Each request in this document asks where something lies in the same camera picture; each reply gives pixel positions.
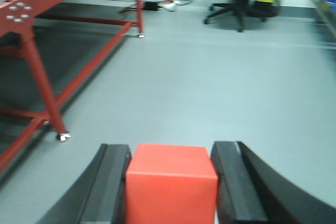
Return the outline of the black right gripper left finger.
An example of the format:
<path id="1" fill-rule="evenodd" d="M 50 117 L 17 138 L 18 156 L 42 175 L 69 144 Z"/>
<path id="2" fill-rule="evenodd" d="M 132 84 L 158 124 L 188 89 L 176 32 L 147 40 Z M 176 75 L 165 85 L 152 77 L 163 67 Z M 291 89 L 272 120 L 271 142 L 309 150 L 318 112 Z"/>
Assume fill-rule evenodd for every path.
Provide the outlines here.
<path id="1" fill-rule="evenodd" d="M 101 144 L 94 158 L 38 223 L 125 223 L 126 144 Z"/>

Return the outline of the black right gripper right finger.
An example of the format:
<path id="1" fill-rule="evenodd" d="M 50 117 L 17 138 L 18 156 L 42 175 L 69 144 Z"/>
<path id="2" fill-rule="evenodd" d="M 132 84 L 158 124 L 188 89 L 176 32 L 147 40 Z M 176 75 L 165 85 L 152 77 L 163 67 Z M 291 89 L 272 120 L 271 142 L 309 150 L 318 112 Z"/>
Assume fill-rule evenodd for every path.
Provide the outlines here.
<path id="1" fill-rule="evenodd" d="M 219 223 L 335 223 L 335 207 L 293 184 L 243 142 L 216 141 Z"/>

